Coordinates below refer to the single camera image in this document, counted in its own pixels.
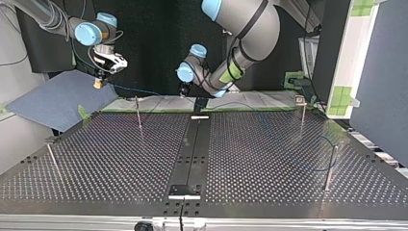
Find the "black cable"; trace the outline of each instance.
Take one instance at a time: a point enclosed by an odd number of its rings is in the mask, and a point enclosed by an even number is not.
[[[308,80],[310,81],[310,83],[311,83],[311,85],[312,85],[312,89],[313,89],[313,91],[315,92],[316,98],[318,99],[319,103],[321,104],[321,99],[320,99],[320,97],[319,97],[319,95],[318,95],[318,92],[316,91],[315,85],[314,85],[314,83],[313,83],[313,81],[312,81],[312,79],[311,79],[309,64],[308,64],[308,62],[307,62],[307,50],[306,50],[307,23],[308,23],[308,21],[309,21],[309,17],[310,17],[310,13],[311,13],[311,12],[312,12],[312,5],[309,6],[309,10],[307,11],[306,21],[305,21],[305,27],[304,27],[304,29],[305,29],[305,36],[303,37],[303,50],[304,50],[304,53],[305,53],[305,63],[306,63],[307,74],[308,74],[308,77],[306,77],[306,79],[308,79]],[[327,114],[326,109],[325,109],[323,106],[321,106],[321,107],[323,108],[324,113]]]
[[[183,215],[181,214],[179,217],[180,220],[180,231],[184,231],[184,227],[183,227]]]
[[[26,59],[28,58],[28,54],[26,53],[26,55],[24,56],[23,59],[17,61],[17,62],[13,62],[13,63],[9,63],[9,64],[0,64],[0,66],[7,66],[7,65],[14,65],[14,64],[21,64],[23,63]]]

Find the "green tape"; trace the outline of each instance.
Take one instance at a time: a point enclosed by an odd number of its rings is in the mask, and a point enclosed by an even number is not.
[[[315,96],[315,95],[313,95],[312,98],[310,99],[310,103],[309,103],[308,108],[309,108],[309,109],[314,109],[314,108],[315,108],[315,104],[316,104],[317,101],[318,101],[318,97]]]
[[[90,122],[90,115],[87,113],[84,106],[78,105],[78,114],[81,116],[84,125],[87,125]]]
[[[289,83],[290,79],[303,79],[304,78],[304,72],[303,71],[297,71],[297,72],[286,72],[285,74],[285,85],[284,88],[286,90],[301,90],[301,86],[295,86],[293,84]]]
[[[370,16],[371,10],[374,7],[375,0],[354,0],[353,9],[351,10],[351,16]]]
[[[334,88],[328,113],[332,116],[345,116],[351,104],[352,87],[337,86]]]
[[[230,64],[230,70],[231,70],[231,74],[233,75],[233,77],[236,80],[239,80],[239,79],[241,79],[243,77],[243,75],[241,75],[240,70],[237,68],[237,66],[234,64],[234,62],[232,62]],[[226,70],[224,72],[224,74],[222,74],[222,76],[219,78],[219,81],[224,83],[224,84],[229,84],[229,83],[233,82],[234,79],[231,77],[228,70]]]
[[[9,111],[6,108],[2,108],[0,114],[7,114]]]

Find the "white wall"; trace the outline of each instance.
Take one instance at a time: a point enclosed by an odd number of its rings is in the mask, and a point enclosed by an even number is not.
[[[9,10],[5,12],[18,27],[15,15]],[[0,35],[0,64],[19,61],[26,55],[21,35],[11,27],[2,14],[0,14]],[[31,72],[28,59],[21,64],[0,66],[0,103],[10,102],[42,83],[44,83],[44,76]]]
[[[5,10],[18,27],[15,15]],[[26,49],[21,35],[0,14],[0,64],[21,60]],[[31,72],[30,62],[0,66],[0,105],[44,83],[43,74]],[[31,155],[43,146],[44,139],[52,135],[51,130],[18,115],[1,115],[0,109],[0,174]]]

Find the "metal bar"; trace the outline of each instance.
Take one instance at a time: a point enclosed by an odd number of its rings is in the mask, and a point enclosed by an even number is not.
[[[48,148],[48,153],[51,155],[52,162],[54,163],[54,165],[57,166],[58,165],[57,159],[55,159],[54,152],[51,149],[51,144],[50,143],[47,144],[47,148]]]
[[[200,215],[200,209],[205,201],[210,133],[211,120],[200,120],[195,149],[191,157],[191,171],[189,174],[188,185],[195,186],[197,189],[201,190],[201,199],[198,201],[186,201],[183,208],[184,217],[198,217]]]
[[[325,191],[328,191],[329,188],[330,188],[330,182],[331,182],[331,178],[332,178],[332,175],[333,175],[333,165],[335,165],[338,151],[339,151],[339,146],[334,146],[333,151],[332,151],[332,155],[331,155],[331,159],[330,159],[330,163],[329,163],[329,168],[328,168],[328,171],[327,171],[326,181],[324,182],[324,190]]]

